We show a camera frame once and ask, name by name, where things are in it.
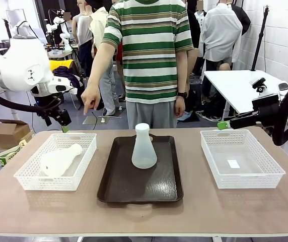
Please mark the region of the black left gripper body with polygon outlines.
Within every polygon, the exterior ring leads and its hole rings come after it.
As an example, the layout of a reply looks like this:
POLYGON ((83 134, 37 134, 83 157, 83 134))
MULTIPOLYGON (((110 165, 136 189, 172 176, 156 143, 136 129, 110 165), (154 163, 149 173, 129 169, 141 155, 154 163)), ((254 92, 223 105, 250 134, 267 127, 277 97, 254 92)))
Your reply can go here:
POLYGON ((44 108, 36 114, 45 120, 47 126, 52 124, 50 118, 53 118, 62 127, 66 127, 71 123, 71 118, 66 109, 60 109, 63 103, 63 97, 36 97, 36 106, 44 108))

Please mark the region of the white plastic conical flask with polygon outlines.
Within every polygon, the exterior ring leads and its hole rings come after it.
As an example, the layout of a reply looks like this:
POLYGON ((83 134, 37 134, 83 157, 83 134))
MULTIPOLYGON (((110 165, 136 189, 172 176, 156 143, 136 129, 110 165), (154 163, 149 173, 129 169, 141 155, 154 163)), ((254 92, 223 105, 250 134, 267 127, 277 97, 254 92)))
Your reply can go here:
POLYGON ((132 154, 132 164, 139 169, 148 169, 157 162, 157 155, 149 136, 150 126, 140 123, 135 126, 136 138, 132 154))
POLYGON ((63 176, 73 160, 81 155, 82 151, 81 145, 73 144, 68 148, 45 153, 40 159, 41 170, 49 177, 63 176))

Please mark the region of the person's right forearm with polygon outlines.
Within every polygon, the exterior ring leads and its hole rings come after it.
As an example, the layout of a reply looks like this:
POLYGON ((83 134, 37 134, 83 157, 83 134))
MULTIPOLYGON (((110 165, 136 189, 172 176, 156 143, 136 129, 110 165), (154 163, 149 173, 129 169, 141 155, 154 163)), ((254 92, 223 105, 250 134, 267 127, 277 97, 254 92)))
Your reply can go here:
POLYGON ((91 74, 88 80, 87 88, 95 89, 99 86, 100 79, 108 69, 115 53, 115 47, 108 43, 101 43, 95 55, 91 74))

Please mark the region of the person's left forearm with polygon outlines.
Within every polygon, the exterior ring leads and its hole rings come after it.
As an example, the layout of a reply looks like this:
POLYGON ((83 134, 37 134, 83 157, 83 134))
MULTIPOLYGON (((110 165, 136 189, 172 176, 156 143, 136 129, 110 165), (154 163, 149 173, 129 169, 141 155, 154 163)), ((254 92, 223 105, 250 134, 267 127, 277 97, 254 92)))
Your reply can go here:
POLYGON ((187 79, 187 52, 176 53, 176 69, 177 69, 177 86, 178 92, 184 93, 187 79))

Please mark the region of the grey floor plate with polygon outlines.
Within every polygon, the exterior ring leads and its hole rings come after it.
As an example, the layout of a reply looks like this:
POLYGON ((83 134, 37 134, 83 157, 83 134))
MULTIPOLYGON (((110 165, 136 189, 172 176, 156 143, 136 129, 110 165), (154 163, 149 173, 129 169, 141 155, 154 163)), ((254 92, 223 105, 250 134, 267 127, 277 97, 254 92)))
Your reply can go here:
POLYGON ((105 124, 106 120, 104 117, 88 116, 83 121, 84 125, 95 125, 95 124, 105 124))

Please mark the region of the chair piled with clothes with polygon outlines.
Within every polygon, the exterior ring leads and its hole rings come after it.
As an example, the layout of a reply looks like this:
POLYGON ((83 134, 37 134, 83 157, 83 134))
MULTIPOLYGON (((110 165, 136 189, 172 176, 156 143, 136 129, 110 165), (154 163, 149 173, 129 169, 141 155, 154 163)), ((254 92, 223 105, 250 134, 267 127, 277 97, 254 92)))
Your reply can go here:
POLYGON ((50 60, 50 69, 55 76, 68 78, 70 84, 77 88, 76 97, 83 106, 84 103, 81 94, 84 92, 85 87, 82 78, 79 76, 75 61, 69 60, 50 60))

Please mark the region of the brown cardboard box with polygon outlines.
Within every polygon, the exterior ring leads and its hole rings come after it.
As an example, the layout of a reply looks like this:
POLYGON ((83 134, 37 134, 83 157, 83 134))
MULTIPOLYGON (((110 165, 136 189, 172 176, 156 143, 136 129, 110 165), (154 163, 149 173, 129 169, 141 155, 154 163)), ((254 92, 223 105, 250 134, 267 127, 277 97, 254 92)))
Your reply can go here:
POLYGON ((0 119, 0 149, 13 148, 22 140, 28 142, 33 134, 33 130, 24 121, 0 119))

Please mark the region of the white perforated plastic basket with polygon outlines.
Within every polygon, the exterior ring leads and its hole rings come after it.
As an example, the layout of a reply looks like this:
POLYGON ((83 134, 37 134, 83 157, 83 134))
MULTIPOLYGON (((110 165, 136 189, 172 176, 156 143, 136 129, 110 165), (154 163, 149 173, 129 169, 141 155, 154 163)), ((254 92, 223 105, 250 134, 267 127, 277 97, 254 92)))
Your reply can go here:
POLYGON ((201 131, 201 147, 219 189, 274 189, 285 171, 249 130, 201 131), (227 160, 236 160, 231 169, 227 160))
POLYGON ((14 174, 24 190, 28 191, 75 191, 97 149, 96 134, 52 134, 40 148, 14 174), (81 145, 83 151, 77 156, 63 176, 49 177, 40 167, 41 156, 57 149, 81 145))

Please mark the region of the green and white carton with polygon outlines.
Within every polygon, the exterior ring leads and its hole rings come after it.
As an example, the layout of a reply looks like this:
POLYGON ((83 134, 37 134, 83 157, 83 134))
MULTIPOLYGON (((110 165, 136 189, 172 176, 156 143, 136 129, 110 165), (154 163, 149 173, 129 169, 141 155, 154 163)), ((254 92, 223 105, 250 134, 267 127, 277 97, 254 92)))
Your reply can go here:
POLYGON ((26 140, 22 140, 19 144, 11 149, 0 153, 0 166, 4 167, 8 162, 20 151, 24 146, 27 145, 26 140))

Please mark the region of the black tripod stand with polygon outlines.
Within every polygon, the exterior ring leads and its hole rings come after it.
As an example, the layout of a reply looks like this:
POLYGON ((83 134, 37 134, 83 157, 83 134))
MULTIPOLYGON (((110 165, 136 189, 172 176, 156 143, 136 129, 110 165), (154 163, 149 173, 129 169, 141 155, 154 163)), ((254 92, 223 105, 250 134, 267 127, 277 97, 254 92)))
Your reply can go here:
POLYGON ((254 59, 253 59, 251 71, 255 71, 255 68, 256 68, 257 59, 258 59, 262 39, 263 39, 264 32, 265 32, 265 24, 266 24, 268 13, 269 13, 269 6, 265 5, 264 9, 263 9, 262 25, 261 25, 260 33, 258 35, 258 41, 257 41, 257 46, 256 46, 255 54, 254 54, 254 59))

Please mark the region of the mannequin in white tank top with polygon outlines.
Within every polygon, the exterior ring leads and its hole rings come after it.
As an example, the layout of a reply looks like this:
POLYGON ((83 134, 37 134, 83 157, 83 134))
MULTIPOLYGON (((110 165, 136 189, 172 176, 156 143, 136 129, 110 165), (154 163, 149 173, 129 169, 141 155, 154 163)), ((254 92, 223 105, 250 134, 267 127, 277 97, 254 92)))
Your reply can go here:
POLYGON ((92 9, 85 0, 77 0, 80 13, 73 17, 73 36, 79 47, 79 59, 86 77, 90 76, 93 57, 93 33, 90 30, 92 9))

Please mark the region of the dark brown serving tray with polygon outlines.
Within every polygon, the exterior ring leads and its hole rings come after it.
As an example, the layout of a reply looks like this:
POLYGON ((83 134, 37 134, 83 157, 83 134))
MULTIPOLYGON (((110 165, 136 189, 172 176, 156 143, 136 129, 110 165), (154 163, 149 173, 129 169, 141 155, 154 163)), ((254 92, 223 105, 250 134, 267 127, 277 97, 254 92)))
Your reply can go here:
POLYGON ((148 169, 139 169, 131 162, 135 136, 117 137, 113 140, 97 192, 99 201, 155 204, 178 202, 183 198, 174 137, 150 137, 157 155, 157 163, 148 169))

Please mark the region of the black hanging jacket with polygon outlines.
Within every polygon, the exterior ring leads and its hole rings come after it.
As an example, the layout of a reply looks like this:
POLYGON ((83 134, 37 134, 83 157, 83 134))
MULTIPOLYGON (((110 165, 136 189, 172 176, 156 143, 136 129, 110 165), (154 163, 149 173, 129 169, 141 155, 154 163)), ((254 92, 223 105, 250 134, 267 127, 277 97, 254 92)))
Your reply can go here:
POLYGON ((239 21, 242 24, 242 27, 243 27, 242 35, 244 35, 248 31, 248 29, 251 25, 251 21, 250 21, 248 15, 246 14, 246 12, 241 7, 236 6, 236 5, 232 5, 232 10, 235 12, 237 18, 239 19, 239 21))

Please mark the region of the black light stand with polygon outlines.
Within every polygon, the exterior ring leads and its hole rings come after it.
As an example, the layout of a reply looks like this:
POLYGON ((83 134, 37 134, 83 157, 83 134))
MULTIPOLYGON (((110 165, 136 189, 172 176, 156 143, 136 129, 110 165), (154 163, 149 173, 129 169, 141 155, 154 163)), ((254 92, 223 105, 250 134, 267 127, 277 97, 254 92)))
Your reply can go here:
POLYGON ((3 19, 3 21, 4 21, 4 25, 5 25, 6 31, 7 31, 7 35, 9 37, 9 39, 11 39, 12 35, 11 35, 11 31, 10 31, 9 22, 6 19, 3 19))

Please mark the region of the whiteboard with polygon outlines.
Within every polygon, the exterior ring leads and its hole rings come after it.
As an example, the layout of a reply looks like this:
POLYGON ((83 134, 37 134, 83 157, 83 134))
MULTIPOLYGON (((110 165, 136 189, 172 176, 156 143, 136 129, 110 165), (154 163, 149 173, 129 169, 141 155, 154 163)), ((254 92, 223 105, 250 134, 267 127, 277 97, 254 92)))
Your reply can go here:
POLYGON ((6 10, 10 28, 14 28, 18 23, 26 21, 25 12, 23 9, 6 10))

